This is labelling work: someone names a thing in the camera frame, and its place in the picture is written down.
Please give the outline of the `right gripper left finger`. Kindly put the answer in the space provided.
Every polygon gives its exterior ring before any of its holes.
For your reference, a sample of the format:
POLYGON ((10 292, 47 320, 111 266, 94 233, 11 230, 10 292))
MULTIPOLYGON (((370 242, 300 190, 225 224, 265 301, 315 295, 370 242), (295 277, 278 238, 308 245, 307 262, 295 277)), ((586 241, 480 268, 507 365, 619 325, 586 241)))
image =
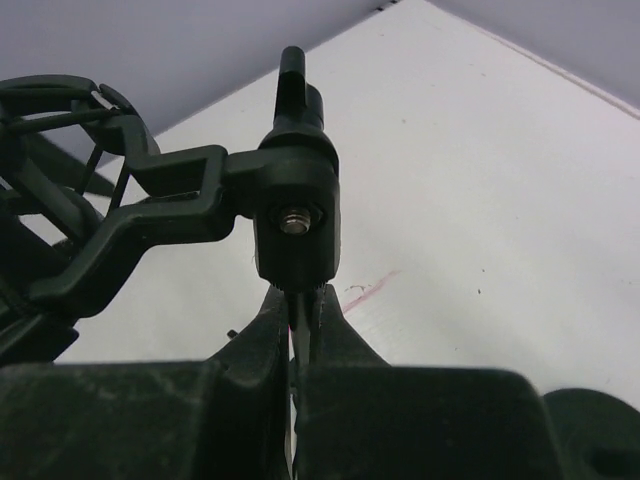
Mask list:
POLYGON ((23 364, 1 372, 5 479, 286 479, 287 307, 201 361, 23 364))

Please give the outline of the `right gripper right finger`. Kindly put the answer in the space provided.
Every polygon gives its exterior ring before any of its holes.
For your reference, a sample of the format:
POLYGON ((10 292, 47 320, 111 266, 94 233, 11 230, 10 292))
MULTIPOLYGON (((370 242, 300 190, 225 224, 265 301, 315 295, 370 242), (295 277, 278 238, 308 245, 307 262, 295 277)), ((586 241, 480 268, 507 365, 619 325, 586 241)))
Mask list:
POLYGON ((332 289, 294 299, 300 479, 567 479, 523 376, 398 367, 350 327, 332 289))

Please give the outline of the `black tripod shock-mount stand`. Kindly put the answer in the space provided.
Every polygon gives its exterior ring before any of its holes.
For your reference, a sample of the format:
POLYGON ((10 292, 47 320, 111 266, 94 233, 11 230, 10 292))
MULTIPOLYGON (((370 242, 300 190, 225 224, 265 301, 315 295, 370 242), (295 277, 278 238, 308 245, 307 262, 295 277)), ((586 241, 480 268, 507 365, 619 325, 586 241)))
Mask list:
POLYGON ((339 160, 298 47, 281 56, 271 131, 250 151, 164 153, 117 90, 72 75, 1 84, 1 372, 58 363, 143 255, 254 228, 258 275, 285 298, 327 288, 340 258, 339 160))

